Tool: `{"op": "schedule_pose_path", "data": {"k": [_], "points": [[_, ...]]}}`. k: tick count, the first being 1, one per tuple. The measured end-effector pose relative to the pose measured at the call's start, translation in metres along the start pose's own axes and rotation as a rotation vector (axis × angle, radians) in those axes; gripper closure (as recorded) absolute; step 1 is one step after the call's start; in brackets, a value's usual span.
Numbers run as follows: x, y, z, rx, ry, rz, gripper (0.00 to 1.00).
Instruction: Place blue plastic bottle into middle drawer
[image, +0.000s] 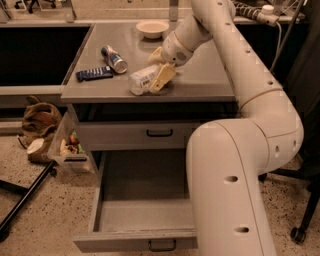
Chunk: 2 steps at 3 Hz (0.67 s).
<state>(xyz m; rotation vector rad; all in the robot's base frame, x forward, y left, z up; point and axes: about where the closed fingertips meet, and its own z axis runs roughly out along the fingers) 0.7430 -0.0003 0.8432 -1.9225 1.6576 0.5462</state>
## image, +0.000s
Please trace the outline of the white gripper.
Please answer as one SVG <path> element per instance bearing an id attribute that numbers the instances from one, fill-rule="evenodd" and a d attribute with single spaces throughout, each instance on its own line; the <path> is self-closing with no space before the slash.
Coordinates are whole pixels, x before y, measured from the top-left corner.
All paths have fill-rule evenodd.
<path id="1" fill-rule="evenodd" d="M 185 65 L 192 56 L 193 52 L 182 45 L 175 32 L 170 32 L 164 40 L 162 47 L 158 47 L 147 58 L 146 63 L 148 65 L 161 64 L 164 61 L 169 62 L 160 65 L 159 72 L 153 79 L 149 91 L 151 93 L 158 93 L 176 75 L 175 65 Z"/>

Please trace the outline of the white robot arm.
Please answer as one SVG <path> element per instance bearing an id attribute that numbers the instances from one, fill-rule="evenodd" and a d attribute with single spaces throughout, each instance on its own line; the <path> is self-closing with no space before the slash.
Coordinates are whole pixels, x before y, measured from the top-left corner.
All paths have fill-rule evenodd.
<path id="1" fill-rule="evenodd" d="M 200 256 L 277 256 L 260 175 L 288 163 L 304 130 L 282 86 L 236 28 L 230 0 L 191 0 L 192 13 L 169 34 L 152 62 L 190 56 L 213 39 L 239 115 L 210 121 L 191 135 L 186 171 Z"/>

